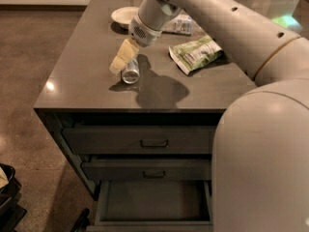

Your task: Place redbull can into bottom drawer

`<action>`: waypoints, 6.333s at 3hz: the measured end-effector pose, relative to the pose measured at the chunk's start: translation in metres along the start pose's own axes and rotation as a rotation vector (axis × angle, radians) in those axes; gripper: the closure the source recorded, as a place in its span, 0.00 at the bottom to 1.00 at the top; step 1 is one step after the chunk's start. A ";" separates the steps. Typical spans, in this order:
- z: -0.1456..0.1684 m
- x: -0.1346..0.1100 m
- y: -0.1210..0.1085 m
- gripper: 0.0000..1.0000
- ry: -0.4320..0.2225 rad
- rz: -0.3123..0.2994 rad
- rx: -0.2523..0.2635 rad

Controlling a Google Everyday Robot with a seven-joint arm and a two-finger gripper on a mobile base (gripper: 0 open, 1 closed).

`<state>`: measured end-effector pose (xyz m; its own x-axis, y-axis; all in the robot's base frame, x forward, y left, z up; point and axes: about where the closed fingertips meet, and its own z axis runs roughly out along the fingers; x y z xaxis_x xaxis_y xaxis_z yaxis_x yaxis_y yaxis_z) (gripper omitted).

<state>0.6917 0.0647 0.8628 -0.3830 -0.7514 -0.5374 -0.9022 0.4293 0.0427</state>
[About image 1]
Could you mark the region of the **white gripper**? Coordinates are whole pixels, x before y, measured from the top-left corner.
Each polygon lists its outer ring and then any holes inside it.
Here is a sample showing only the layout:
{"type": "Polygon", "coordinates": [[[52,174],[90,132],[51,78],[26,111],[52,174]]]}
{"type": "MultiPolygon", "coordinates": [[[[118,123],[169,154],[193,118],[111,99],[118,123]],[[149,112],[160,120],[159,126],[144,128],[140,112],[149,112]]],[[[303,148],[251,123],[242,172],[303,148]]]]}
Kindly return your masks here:
{"type": "Polygon", "coordinates": [[[161,36],[163,24],[155,20],[144,22],[137,14],[128,26],[132,39],[124,39],[109,70],[120,73],[126,65],[138,54],[140,46],[150,46],[161,36]]]}

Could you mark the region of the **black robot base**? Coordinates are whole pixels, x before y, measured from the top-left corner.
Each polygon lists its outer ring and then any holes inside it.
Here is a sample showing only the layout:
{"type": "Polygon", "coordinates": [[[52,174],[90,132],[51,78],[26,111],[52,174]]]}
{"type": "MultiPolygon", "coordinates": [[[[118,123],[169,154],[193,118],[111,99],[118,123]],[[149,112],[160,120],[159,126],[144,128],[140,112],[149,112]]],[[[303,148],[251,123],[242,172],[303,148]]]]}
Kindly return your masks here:
{"type": "Polygon", "coordinates": [[[21,183],[15,177],[15,169],[0,164],[2,174],[8,183],[0,188],[0,232],[16,232],[15,228],[24,218],[27,210],[18,205],[21,183]]]}

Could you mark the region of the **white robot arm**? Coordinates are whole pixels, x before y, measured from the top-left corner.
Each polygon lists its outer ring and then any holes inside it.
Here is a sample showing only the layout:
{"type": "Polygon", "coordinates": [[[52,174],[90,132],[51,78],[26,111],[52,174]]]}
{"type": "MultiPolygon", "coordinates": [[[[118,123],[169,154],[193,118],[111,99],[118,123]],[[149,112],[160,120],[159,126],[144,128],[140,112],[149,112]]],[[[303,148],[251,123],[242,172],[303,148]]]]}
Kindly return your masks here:
{"type": "Polygon", "coordinates": [[[215,132],[213,232],[309,232],[307,40],[234,0],[143,0],[111,72],[153,44],[179,12],[257,86],[227,108],[215,132]]]}

